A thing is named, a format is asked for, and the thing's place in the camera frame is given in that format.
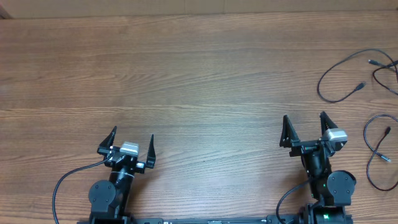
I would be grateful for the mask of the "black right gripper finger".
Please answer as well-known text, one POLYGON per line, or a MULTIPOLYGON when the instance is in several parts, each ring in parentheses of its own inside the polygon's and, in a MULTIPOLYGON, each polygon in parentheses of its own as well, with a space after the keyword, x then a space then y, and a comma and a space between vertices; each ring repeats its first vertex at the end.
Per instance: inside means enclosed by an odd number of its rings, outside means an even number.
POLYGON ((337 125, 330 119, 330 117, 324 111, 320 113, 320 123, 321 123, 322 136, 326 133, 328 129, 338 128, 337 125))
POLYGON ((300 138, 298 137, 288 115, 284 115, 279 146, 291 148, 299 142, 300 138))

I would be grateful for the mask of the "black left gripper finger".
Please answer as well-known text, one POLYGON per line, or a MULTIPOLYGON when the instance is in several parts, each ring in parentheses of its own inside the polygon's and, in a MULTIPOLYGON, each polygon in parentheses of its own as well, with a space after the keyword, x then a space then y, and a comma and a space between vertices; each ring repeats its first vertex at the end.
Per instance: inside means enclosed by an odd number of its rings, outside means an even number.
POLYGON ((147 152, 146 168, 153 169, 156 162, 156 154, 154 148, 154 135, 151 136, 149 149, 147 152))
POLYGON ((110 134, 99 144, 97 153, 100 155, 108 155, 111 152, 111 146, 113 145, 114 138, 116 135, 117 126, 113 128, 110 134))

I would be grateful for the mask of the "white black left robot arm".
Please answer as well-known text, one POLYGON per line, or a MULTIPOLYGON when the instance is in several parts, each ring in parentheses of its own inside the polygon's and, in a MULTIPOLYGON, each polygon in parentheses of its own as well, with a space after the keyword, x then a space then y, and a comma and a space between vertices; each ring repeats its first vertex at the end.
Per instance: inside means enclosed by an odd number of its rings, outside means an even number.
POLYGON ((131 224, 136 223, 131 213, 126 211, 129 193, 136 173, 143 174, 153 169, 156 161, 154 137, 150 138, 146 161, 138 160, 139 145, 124 142, 113 145, 117 127, 99 144, 97 153, 104 156, 103 164, 111 168, 108 180, 95 182, 88 193, 91 203, 90 224, 131 224))

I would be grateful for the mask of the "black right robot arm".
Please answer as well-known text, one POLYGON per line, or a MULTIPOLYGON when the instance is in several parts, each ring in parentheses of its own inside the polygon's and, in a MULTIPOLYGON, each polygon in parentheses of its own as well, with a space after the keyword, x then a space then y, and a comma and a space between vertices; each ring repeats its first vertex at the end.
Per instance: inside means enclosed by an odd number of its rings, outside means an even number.
POLYGON ((330 157, 345 146, 348 135, 324 111, 320 113, 320 123, 320 138, 301 141, 289 117, 283 117, 279 146, 289 148, 289 156, 301 158, 308 180, 290 189, 279 200, 275 210, 279 223, 353 224, 353 218, 346 213, 345 207, 351 205, 356 178, 346 170, 333 171, 330 164, 330 157), (279 210, 284 199, 306 185, 310 186, 316 202, 306 204, 291 218, 283 218, 279 210))

